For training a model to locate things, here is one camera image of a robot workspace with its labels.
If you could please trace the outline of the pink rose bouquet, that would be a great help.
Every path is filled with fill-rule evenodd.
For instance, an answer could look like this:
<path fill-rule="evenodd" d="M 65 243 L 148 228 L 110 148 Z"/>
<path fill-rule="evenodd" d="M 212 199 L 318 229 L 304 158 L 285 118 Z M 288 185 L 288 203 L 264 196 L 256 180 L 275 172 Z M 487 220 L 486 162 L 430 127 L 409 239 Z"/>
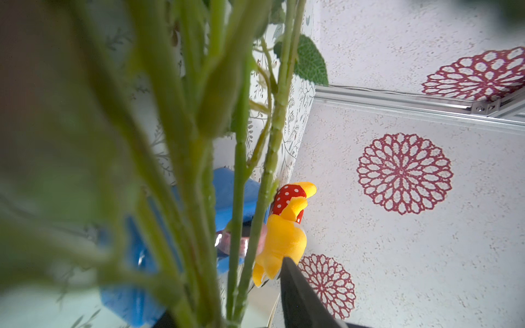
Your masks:
<path fill-rule="evenodd" d="M 179 327 L 238 327 L 247 307 L 299 48 L 304 1 L 119 1 L 131 27 L 127 67 L 146 77 L 165 134 L 174 195 L 86 1 L 1 2 L 1 291 L 61 286 L 79 265 L 87 290 L 145 290 Z M 283 25 L 268 48 L 265 32 Z M 182 54 L 183 72 L 174 48 Z M 266 72 L 254 59 L 265 55 Z M 270 54 L 280 68 L 274 74 Z M 267 104 L 250 100 L 260 73 Z M 250 111 L 266 125 L 247 159 Z M 214 141 L 235 135 L 232 219 L 217 274 Z M 255 214 L 243 227 L 245 184 L 265 145 Z M 157 273 L 127 263 L 132 216 Z"/>

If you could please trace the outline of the blue tape dispenser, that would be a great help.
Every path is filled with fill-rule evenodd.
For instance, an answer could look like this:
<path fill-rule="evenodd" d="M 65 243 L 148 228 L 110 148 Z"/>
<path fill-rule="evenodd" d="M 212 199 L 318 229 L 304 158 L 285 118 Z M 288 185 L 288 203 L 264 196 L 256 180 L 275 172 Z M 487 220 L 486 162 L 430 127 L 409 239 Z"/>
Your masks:
<path fill-rule="evenodd" d="M 213 171 L 213 186 L 215 187 L 215 226 L 217 250 L 217 274 L 222 284 L 226 283 L 226 273 L 229 271 L 229 256 L 225 248 L 220 246 L 226 240 L 226 229 L 232 219 L 234 172 L 228 168 L 218 168 Z M 245 184 L 243 203 L 243 227 L 248 228 L 255 214 L 260 184 L 251 178 Z M 146 273 L 157 273 L 157 264 L 146 247 L 134 218 L 125 220 L 130 233 L 131 244 L 127 249 L 127 263 L 134 269 Z M 100 288 L 102 304 L 132 327 L 144 325 L 154 326 L 166 313 L 165 306 L 158 303 L 145 290 L 131 285 L 113 285 Z"/>

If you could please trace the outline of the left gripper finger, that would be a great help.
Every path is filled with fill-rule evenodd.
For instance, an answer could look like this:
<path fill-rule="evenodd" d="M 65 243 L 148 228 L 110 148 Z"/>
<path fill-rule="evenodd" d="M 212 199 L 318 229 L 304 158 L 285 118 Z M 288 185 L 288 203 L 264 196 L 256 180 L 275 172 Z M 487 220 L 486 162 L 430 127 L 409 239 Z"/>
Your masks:
<path fill-rule="evenodd" d="M 285 327 L 364 328 L 333 318 L 291 258 L 283 259 L 280 287 Z"/>

